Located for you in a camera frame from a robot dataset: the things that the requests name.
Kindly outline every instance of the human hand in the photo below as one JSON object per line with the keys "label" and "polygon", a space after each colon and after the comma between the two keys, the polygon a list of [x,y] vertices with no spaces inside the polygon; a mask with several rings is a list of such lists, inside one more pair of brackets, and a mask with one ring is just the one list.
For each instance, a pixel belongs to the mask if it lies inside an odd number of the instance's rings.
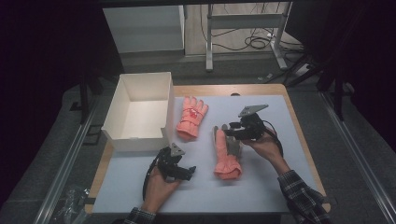
{"label": "human hand", "polygon": [[166,182],[161,175],[157,166],[151,171],[146,188],[146,199],[141,209],[150,213],[157,213],[160,207],[166,202],[171,194],[180,185],[181,180],[176,179],[174,182]]}
{"label": "human hand", "polygon": [[[273,130],[269,128],[267,128],[267,130],[275,134]],[[279,175],[283,175],[290,170],[288,164],[282,157],[280,148],[277,146],[275,139],[271,137],[269,133],[264,133],[264,135],[256,141],[242,140],[242,143],[252,147],[257,154],[271,162]]]}

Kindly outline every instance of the rubber glove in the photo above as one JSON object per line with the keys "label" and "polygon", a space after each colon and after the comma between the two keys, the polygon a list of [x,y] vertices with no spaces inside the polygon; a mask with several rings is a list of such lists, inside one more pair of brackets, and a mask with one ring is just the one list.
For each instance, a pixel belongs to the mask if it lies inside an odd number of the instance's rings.
{"label": "rubber glove", "polygon": [[186,96],[183,102],[183,113],[180,123],[176,126],[177,134],[186,141],[198,137],[198,127],[204,118],[209,106],[195,97]]}
{"label": "rubber glove", "polygon": [[220,179],[236,179],[242,174],[242,167],[238,162],[241,153],[241,143],[232,136],[226,136],[224,131],[228,129],[223,124],[219,130],[218,126],[213,128],[215,147],[218,156],[218,163],[214,174]]}

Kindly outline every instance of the metal frame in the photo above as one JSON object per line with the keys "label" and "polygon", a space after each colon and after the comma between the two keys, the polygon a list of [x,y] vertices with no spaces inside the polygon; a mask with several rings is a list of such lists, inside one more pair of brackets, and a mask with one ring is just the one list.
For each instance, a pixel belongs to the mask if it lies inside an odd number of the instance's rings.
{"label": "metal frame", "polygon": [[212,30],[216,29],[251,29],[251,28],[278,28],[275,41],[271,41],[277,63],[281,70],[288,69],[283,59],[279,43],[286,21],[289,16],[291,2],[288,2],[282,14],[255,14],[255,15],[212,15],[212,5],[207,5],[207,41],[206,41],[206,71],[213,71]]}
{"label": "metal frame", "polygon": [[58,170],[51,186],[49,187],[49,192],[46,195],[40,209],[38,210],[37,216],[35,217],[34,224],[46,224],[50,223],[50,218],[55,209],[59,198],[61,197],[62,190],[67,181],[67,177],[73,168],[74,162],[78,156],[81,145],[84,141],[84,137],[90,128],[93,116],[96,112],[96,107],[99,104],[100,96],[94,95],[91,102],[91,111],[84,123],[82,123],[78,129],[75,139],[72,145],[65,155],[64,161]]}
{"label": "metal frame", "polygon": [[376,174],[370,167],[370,164],[361,153],[361,146],[355,141],[347,125],[338,118],[337,114],[332,109],[334,105],[329,94],[326,94],[325,92],[320,92],[319,96],[322,98],[323,103],[325,104],[336,129],[341,134],[352,159],[356,163],[356,166],[358,167],[364,181],[367,184],[367,187],[373,193],[373,196],[378,203],[378,206],[381,209],[382,213],[384,214],[385,219],[389,224],[396,223],[395,205],[393,204],[392,199],[389,197],[384,186],[376,178]]}

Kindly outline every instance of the white box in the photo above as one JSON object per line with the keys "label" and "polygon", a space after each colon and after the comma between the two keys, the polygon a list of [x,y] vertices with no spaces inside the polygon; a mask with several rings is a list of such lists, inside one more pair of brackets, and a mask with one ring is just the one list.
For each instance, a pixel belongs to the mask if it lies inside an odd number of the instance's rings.
{"label": "white box", "polygon": [[173,137],[171,73],[123,74],[102,131],[117,151],[157,151]]}

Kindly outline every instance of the wrist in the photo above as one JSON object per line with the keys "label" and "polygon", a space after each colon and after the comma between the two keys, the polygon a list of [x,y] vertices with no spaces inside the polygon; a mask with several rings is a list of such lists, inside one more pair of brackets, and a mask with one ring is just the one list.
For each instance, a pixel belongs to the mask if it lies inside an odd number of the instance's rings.
{"label": "wrist", "polygon": [[287,173],[288,171],[290,171],[288,164],[286,163],[285,159],[283,159],[283,158],[278,158],[278,159],[272,160],[270,162],[274,166],[278,175],[283,175],[283,174]]}
{"label": "wrist", "polygon": [[146,212],[150,212],[150,213],[156,214],[158,212],[159,208],[156,205],[144,202],[142,204],[142,206],[140,207],[140,209],[145,210]]}

